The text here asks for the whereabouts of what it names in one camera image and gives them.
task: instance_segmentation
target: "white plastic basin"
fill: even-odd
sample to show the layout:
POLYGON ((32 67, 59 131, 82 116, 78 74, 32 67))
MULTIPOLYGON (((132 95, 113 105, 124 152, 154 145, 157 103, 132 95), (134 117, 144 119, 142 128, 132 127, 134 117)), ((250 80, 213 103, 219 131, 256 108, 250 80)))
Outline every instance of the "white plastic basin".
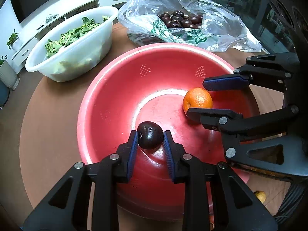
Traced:
POLYGON ((111 48, 112 22, 118 16, 118 9, 105 6, 89 9, 65 20, 49 31, 32 49, 26 61, 29 72, 39 71, 56 82, 72 80, 95 67, 111 48), (86 35, 65 47, 62 52, 47 58, 45 44, 48 39, 59 40, 61 34, 83 25, 82 18, 94 18, 95 23, 109 19, 86 35))

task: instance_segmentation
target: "orange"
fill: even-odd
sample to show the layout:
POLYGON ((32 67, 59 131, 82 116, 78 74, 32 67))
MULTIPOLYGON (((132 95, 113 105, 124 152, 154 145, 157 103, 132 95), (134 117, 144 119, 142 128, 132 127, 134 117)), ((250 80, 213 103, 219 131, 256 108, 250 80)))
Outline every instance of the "orange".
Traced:
POLYGON ((183 99, 184 112, 186 113, 189 108, 213 108, 209 92, 202 88, 189 90, 183 99))

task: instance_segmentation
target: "leafy green vegetable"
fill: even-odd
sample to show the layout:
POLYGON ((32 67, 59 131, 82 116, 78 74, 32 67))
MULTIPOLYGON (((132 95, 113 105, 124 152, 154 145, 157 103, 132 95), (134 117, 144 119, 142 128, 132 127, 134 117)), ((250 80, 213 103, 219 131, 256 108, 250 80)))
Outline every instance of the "leafy green vegetable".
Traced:
MULTIPOLYGON (((107 16, 103 16, 103 22, 107 21, 108 18, 109 17, 107 16)), ((52 41, 48 39, 47 43, 45 44, 48 58, 58 53, 61 47, 67 47, 74 41, 77 41, 79 38, 83 37, 86 33, 101 25, 101 23, 95 23, 94 19, 89 20, 87 17, 83 17, 82 22, 84 24, 81 27, 70 29, 66 34, 61 34, 59 41, 52 41)))

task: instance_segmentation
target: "cable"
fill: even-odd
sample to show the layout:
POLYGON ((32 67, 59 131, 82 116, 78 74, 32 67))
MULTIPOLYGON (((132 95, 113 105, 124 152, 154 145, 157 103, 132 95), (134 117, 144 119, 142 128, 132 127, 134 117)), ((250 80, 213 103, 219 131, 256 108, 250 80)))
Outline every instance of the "cable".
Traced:
POLYGON ((40 27, 44 27, 45 24, 49 23, 50 21, 52 21, 52 19, 55 19, 59 14, 49 14, 48 16, 46 16, 45 20, 41 22, 40 27))
MULTIPOLYGON (((89 9, 92 9, 92 8, 97 8, 98 7, 98 5, 97 4, 95 4, 95 5, 93 5, 93 6, 91 6, 89 9)), ((76 11, 76 13, 74 14, 74 15, 77 15, 78 14, 78 11, 81 9, 81 7, 79 7, 78 9, 77 9, 77 11, 76 11)))
POLYGON ((274 216, 278 225, 283 224, 298 207, 298 204, 302 200, 304 193, 307 189, 307 181, 301 183, 292 183, 289 187, 287 194, 277 212, 274 216))

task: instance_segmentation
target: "white tv cabinet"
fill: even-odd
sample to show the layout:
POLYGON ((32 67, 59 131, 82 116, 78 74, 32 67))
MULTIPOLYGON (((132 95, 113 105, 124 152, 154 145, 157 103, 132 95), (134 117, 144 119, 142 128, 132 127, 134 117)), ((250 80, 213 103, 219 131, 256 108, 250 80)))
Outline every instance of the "white tv cabinet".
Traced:
POLYGON ((123 2, 126 0, 49 0, 21 22, 23 45, 11 57, 15 70, 19 72, 25 66, 27 57, 38 41, 62 21, 92 7, 113 6, 123 2), (40 27, 49 14, 58 16, 40 27))

